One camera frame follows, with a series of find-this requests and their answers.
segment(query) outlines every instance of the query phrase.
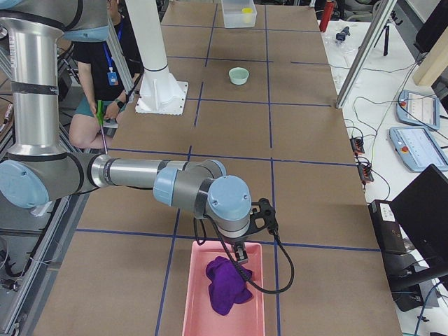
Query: blue lanyard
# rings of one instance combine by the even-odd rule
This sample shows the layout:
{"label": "blue lanyard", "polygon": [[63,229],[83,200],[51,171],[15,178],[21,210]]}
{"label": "blue lanyard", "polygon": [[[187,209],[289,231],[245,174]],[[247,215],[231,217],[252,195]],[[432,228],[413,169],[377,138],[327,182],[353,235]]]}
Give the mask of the blue lanyard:
{"label": "blue lanyard", "polygon": [[[118,34],[117,34],[118,40],[121,39],[121,33],[123,32],[123,20],[124,19],[121,19],[121,22],[120,22],[120,28],[119,28]],[[108,49],[106,47],[106,42],[103,43],[103,48],[104,48],[104,54],[106,55],[107,64],[109,65],[109,71],[113,72],[112,56],[109,55],[109,51],[108,51]]]}

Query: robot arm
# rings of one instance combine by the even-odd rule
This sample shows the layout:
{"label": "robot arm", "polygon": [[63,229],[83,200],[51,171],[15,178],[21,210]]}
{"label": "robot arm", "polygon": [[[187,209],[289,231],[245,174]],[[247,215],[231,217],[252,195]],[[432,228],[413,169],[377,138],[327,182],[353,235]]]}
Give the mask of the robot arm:
{"label": "robot arm", "polygon": [[[106,13],[105,0],[0,0],[0,24],[10,36],[16,134],[9,160],[0,164],[0,191],[30,208],[107,186],[152,188],[158,201],[209,218],[237,260],[245,261],[248,235],[277,232],[275,211],[266,199],[256,204],[260,211],[252,210],[249,188],[221,163],[123,160],[67,153],[59,145],[55,42],[63,34],[73,41],[105,40]],[[265,224],[256,225],[261,218]]]}

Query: purple cloth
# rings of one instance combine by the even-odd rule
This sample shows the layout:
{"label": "purple cloth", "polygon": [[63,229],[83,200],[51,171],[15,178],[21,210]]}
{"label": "purple cloth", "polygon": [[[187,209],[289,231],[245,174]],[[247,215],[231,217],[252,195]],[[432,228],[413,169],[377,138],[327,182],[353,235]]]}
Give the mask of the purple cloth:
{"label": "purple cloth", "polygon": [[[251,270],[242,266],[241,268],[249,278],[252,277]],[[211,280],[211,307],[218,314],[227,315],[234,303],[245,303],[252,298],[252,293],[246,288],[246,282],[227,258],[216,257],[209,262],[205,274]]]}

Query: person's hand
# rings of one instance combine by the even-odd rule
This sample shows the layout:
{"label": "person's hand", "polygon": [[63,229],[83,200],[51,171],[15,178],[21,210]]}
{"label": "person's hand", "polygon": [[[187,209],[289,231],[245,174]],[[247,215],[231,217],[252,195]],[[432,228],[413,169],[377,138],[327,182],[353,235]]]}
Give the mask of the person's hand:
{"label": "person's hand", "polygon": [[117,118],[119,112],[120,108],[118,107],[117,103],[113,101],[107,106],[106,113],[104,114],[104,119],[115,119]]}
{"label": "person's hand", "polygon": [[91,110],[93,116],[96,117],[97,116],[97,103],[95,101],[91,101],[89,103],[89,106],[90,106],[90,110]]}

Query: person's arm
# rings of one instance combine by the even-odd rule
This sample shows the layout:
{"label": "person's arm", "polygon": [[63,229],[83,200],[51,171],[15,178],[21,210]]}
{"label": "person's arm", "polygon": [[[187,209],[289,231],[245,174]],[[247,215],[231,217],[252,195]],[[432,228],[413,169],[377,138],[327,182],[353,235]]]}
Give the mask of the person's arm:
{"label": "person's arm", "polygon": [[93,87],[92,67],[88,63],[78,61],[78,75],[84,95],[89,103],[90,110],[97,114],[97,102],[95,101],[95,89]]}
{"label": "person's arm", "polygon": [[[139,77],[139,74],[136,73],[134,74],[134,77],[132,79],[132,81],[136,81],[137,78]],[[116,98],[118,99],[120,102],[125,103],[126,102],[126,91],[122,91],[120,93],[120,95]],[[104,114],[104,119],[115,119],[117,118],[118,113],[120,112],[120,108],[117,105],[116,101],[112,101],[106,109],[106,113]]]}

